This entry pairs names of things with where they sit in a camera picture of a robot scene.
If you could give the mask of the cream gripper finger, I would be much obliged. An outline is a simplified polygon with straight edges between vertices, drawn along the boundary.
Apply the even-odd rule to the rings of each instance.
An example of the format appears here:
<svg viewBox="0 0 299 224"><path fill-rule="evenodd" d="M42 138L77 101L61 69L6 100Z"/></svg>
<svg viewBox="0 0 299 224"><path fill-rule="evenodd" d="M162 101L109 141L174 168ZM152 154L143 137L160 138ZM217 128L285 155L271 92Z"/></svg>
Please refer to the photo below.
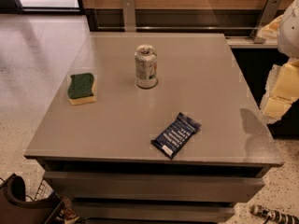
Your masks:
<svg viewBox="0 0 299 224"><path fill-rule="evenodd" d="M272 119L281 119L291 107L292 105L286 101L271 97L266 97L262 101L263 114Z"/></svg>
<svg viewBox="0 0 299 224"><path fill-rule="evenodd" d="M270 96L288 102L299 99L299 60L292 60L282 65Z"/></svg>

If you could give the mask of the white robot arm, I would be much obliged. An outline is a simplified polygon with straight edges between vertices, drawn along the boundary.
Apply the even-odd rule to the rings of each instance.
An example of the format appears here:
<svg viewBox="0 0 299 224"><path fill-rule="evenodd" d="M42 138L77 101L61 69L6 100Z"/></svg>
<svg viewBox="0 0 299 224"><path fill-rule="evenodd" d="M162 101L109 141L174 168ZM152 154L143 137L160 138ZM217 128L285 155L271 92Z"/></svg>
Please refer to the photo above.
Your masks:
<svg viewBox="0 0 299 224"><path fill-rule="evenodd" d="M266 25L261 34L277 35L278 51L289 57L282 66L272 66L260 103L263 121L273 124L299 99L299 0L294 0L283 15Z"/></svg>

